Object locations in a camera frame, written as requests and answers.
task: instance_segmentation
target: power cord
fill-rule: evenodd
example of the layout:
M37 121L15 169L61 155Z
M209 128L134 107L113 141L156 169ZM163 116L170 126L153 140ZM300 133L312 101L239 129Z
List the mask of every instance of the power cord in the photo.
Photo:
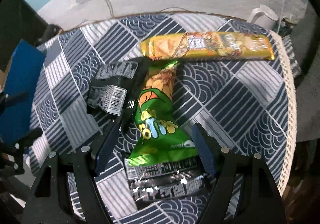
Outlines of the power cord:
M110 0L105 0L105 2L106 2L107 6L108 6L108 8L109 8L111 17L112 17L112 18L115 18L115 15L114 15L114 13L113 13L113 7L112 7L112 4L111 4Z
M278 25L277 34L279 34L279 31L280 31L280 25L281 25L281 21L282 21L282 13L283 13L284 4L285 4L285 0L283 0L283 4L282 4L282 8L281 8L281 14L279 17L279 25Z

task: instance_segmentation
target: mug handle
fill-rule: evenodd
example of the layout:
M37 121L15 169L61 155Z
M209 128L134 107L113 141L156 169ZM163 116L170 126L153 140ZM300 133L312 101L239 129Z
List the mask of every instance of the mug handle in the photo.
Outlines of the mug handle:
M264 14L264 12L262 12L259 7L255 8L255 9L252 10L247 22L248 23L255 23L257 21L257 19L259 17L261 17L263 14Z

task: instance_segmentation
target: table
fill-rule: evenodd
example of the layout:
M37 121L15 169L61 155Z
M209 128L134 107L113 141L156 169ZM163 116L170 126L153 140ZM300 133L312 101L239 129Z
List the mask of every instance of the table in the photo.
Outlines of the table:
M150 14L89 24L58 35L38 47L47 51L34 96L30 127L44 134L30 149L37 173L50 151L70 153L91 142L108 123L98 112L86 114L89 83L101 64L141 56L139 44L160 34L203 31L257 33L267 36L275 52L272 61L192 62L179 66L173 95L173 116L190 134L200 122L220 145L235 153L262 154L282 194L289 178L296 134L296 105L290 62L276 33L236 19L206 14ZM130 196L122 152L130 152L139 136L132 123L121 134L106 171L96 183L115 222L195 223L207 197L160 201L137 211ZM69 174L75 212L84 217L76 185ZM227 218L238 200L235 184Z

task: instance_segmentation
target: white mug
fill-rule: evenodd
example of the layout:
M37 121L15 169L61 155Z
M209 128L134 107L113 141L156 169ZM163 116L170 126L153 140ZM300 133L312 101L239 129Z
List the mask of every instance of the white mug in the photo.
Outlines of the white mug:
M272 30L278 21L276 13L265 5L260 5L259 8L252 10L247 22L260 25L266 29Z

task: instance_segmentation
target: yellow snack package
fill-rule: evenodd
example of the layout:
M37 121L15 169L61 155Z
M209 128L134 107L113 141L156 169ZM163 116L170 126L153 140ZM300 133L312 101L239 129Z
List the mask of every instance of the yellow snack package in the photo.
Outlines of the yellow snack package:
M232 32L177 33L150 37L140 44L152 60L268 59L274 60L269 39L263 35Z

